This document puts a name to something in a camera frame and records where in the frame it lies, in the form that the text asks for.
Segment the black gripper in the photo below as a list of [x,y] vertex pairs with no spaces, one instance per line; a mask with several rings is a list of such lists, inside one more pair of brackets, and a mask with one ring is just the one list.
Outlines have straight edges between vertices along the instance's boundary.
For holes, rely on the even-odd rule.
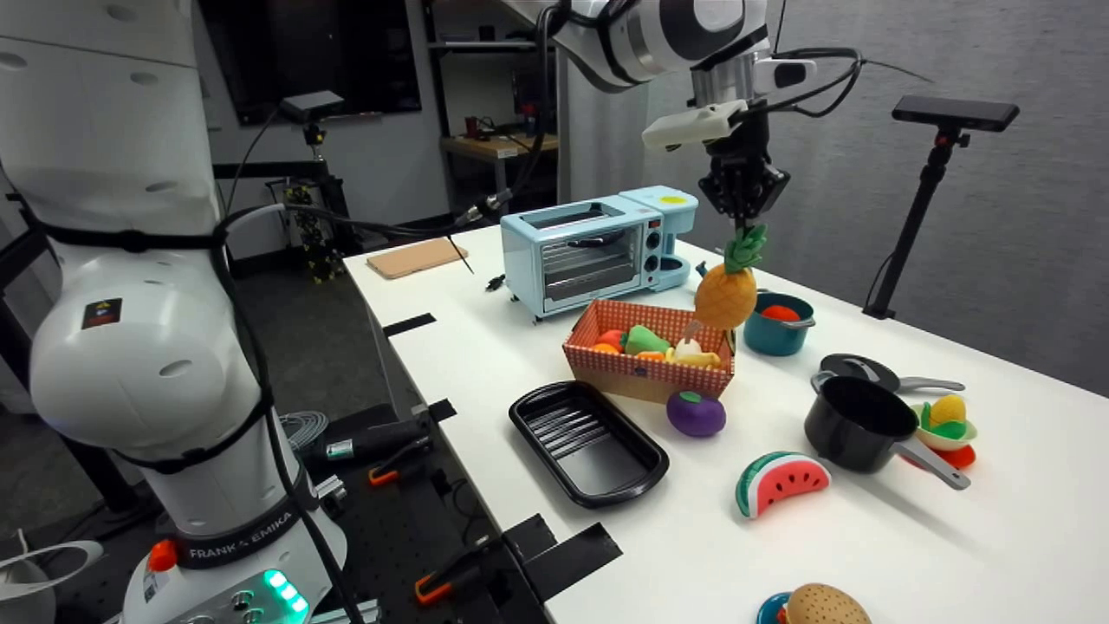
[[757,108],[741,125],[706,147],[712,170],[699,178],[705,197],[734,226],[762,226],[792,174],[771,161],[771,114]]

